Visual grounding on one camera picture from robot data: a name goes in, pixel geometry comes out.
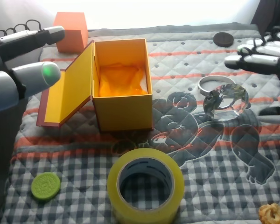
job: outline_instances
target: silver ring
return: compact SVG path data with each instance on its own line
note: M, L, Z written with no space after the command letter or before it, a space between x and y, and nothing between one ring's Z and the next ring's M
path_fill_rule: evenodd
M198 89L199 89L199 92L202 95L204 95L205 97L209 94L210 91L207 91L204 88L202 88L201 84L206 83L208 81L221 81L223 83L235 84L235 81L233 81L231 78L226 77L226 76L206 76L206 77L203 77L198 82Z

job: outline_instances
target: packing tape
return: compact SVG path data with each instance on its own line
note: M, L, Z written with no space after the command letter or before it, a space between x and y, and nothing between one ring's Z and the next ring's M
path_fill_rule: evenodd
M120 193L124 180L137 173L149 174L164 182L169 198L156 209L143 210L130 205ZM112 166L107 190L113 213L121 224L170 224L184 193L182 171L167 154L151 148L139 148L123 154Z

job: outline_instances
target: white backdrop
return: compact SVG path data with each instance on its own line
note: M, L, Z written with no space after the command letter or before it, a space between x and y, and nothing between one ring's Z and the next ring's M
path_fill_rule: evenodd
M52 26L56 12L84 12L88 29L250 23L260 0L0 0L0 29L28 19Z

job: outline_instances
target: embossed green coin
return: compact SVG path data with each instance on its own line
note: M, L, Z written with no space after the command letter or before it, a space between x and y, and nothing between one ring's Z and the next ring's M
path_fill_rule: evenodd
M52 199L60 189L60 179L55 173L45 172L39 174L31 184L34 197L39 200Z

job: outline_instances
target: quilted blanket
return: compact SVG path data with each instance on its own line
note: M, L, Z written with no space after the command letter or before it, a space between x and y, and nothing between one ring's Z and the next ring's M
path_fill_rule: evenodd
M218 31L232 34L233 45L214 44ZM275 75L230 70L223 63L254 37L260 37L254 25L237 23L89 32L89 41L146 38L154 130L100 134L91 102L61 128L38 127L41 94L33 96L16 137L0 223L116 223L106 190L110 168L125 152L150 147L170 155L182 170L185 191L176 224L259 224L261 205L280 205L280 125L261 123L256 115L280 105L280 82ZM65 69L75 57L50 46L40 60ZM246 88L250 102L241 116L226 122L205 116L197 82L211 75L229 76ZM30 190L42 172L61 180L58 194L45 203ZM152 177L133 177L125 188L123 197L142 209L167 198Z

